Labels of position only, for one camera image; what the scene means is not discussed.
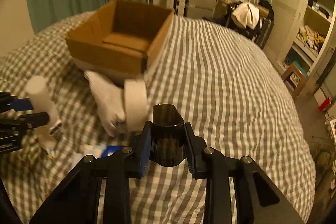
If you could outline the dark glossy cup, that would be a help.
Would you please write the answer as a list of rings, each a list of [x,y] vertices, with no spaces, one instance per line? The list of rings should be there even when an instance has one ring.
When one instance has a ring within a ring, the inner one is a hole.
[[[184,120],[172,104],[153,106],[150,160],[165,167],[179,165],[184,156]]]

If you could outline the blue white packet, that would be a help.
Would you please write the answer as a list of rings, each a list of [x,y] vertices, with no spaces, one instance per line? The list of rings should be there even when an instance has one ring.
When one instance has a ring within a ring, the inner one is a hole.
[[[86,155],[93,155],[96,159],[107,157],[123,148],[123,145],[84,144],[79,153],[74,153],[72,160],[77,163]]]

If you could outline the beige tape roll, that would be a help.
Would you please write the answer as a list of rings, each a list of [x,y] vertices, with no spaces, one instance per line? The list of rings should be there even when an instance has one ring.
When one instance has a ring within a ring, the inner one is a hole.
[[[149,107],[143,79],[125,80],[124,103],[127,130],[129,132],[142,131]]]

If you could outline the white knit glove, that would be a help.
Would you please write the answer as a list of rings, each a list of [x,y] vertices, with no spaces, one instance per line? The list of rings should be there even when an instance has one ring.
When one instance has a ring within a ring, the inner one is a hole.
[[[123,89],[100,73],[85,70],[84,77],[89,83],[91,93],[97,104],[97,114],[109,136],[120,132],[120,126],[126,122]]]

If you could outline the brown cardboard box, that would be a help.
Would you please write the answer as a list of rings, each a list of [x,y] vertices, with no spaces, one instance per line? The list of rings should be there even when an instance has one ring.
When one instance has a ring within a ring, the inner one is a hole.
[[[76,66],[123,86],[157,65],[169,36],[172,9],[139,1],[112,0],[66,34]]]

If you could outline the red bottle on floor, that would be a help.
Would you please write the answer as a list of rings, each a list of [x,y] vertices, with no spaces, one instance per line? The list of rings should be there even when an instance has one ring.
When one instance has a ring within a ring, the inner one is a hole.
[[[331,100],[330,100],[329,97],[327,97],[327,98],[322,102],[322,104],[319,105],[318,110],[319,110],[320,112],[326,111],[330,104],[331,104]]]

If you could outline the white suitcase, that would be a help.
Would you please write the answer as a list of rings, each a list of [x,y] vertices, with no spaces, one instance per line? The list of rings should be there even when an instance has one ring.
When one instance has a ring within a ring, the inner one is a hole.
[[[172,9],[175,15],[184,16],[186,0],[165,0],[165,7]]]

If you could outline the chair with white clothes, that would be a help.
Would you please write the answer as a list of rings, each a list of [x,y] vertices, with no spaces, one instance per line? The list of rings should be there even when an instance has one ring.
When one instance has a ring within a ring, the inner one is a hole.
[[[274,11],[266,0],[257,5],[236,2],[228,6],[227,27],[250,39],[264,49],[274,26]]]

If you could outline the silver mini fridge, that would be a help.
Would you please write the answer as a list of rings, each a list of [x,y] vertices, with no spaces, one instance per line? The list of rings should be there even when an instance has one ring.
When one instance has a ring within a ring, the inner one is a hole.
[[[186,17],[212,18],[219,0],[186,0]]]

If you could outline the pile of clothes on shelf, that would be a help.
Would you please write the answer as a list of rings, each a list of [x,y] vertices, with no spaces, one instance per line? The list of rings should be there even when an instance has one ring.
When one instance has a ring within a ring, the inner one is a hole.
[[[310,28],[308,25],[304,25],[299,28],[297,37],[309,48],[318,53],[320,52],[325,41],[324,36],[322,36],[318,31]]]

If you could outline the white open wardrobe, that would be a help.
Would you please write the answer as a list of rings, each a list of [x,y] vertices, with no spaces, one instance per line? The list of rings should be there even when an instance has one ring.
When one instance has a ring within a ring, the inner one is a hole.
[[[331,58],[334,46],[335,0],[272,0],[274,26],[264,52],[279,73],[284,62],[295,52],[308,75],[322,71]],[[299,30],[310,27],[325,38],[322,46],[311,47],[299,38]]]

